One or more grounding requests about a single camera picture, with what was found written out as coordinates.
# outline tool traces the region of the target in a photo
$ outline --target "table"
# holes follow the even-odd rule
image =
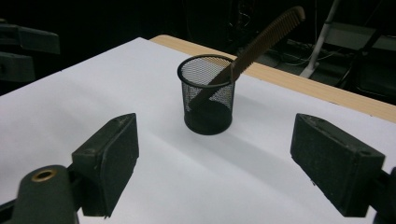
[[[136,113],[140,158],[111,218],[80,223],[371,223],[344,218],[290,156],[296,113],[321,117],[395,165],[395,106],[253,64],[236,84],[233,124],[212,136],[183,121],[178,65],[214,52],[171,36],[137,38],[0,97],[0,202],[36,168],[107,121]]]

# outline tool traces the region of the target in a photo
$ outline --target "brown comb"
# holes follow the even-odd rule
[[[302,7],[292,7],[282,13],[272,21],[259,35],[247,46],[242,54],[230,65],[225,67],[210,85],[216,85],[229,81],[235,82],[241,74],[259,58],[265,51],[274,46],[279,40],[293,30],[300,22],[305,20],[304,9]],[[197,96],[191,99],[189,107],[191,109],[209,99],[216,90],[203,89]]]

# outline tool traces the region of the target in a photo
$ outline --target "wooden table edge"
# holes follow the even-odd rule
[[[200,46],[170,35],[158,35],[151,38],[150,41],[189,55],[210,53],[224,55],[232,59],[235,58],[235,56],[231,54]],[[335,87],[304,77],[295,76],[259,63],[251,65],[244,74],[260,80],[268,81],[280,87],[301,92],[333,104],[351,108],[370,116],[396,123],[396,105],[386,104],[349,91],[340,90]]]

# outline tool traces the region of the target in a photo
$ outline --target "table surface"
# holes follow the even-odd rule
[[[0,202],[15,198],[29,172],[68,166],[106,122],[136,113],[140,158],[131,180],[111,218],[79,212],[80,223],[372,223],[372,208],[367,218],[342,217],[292,160],[294,118],[320,117],[356,136],[387,156],[389,172],[396,124],[386,116],[394,106],[334,88],[317,93],[321,84],[254,64],[247,74],[261,80],[238,79],[231,127],[193,133],[176,70],[206,50],[170,36],[137,38],[1,96]]]

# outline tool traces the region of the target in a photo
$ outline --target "mesh pencil cup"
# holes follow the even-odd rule
[[[233,93],[235,83],[226,78],[220,83],[213,79],[233,60],[213,54],[191,57],[180,64],[177,75],[181,80],[184,121],[195,133],[217,134],[230,127],[233,121]],[[201,91],[210,91],[204,99],[196,102]]]

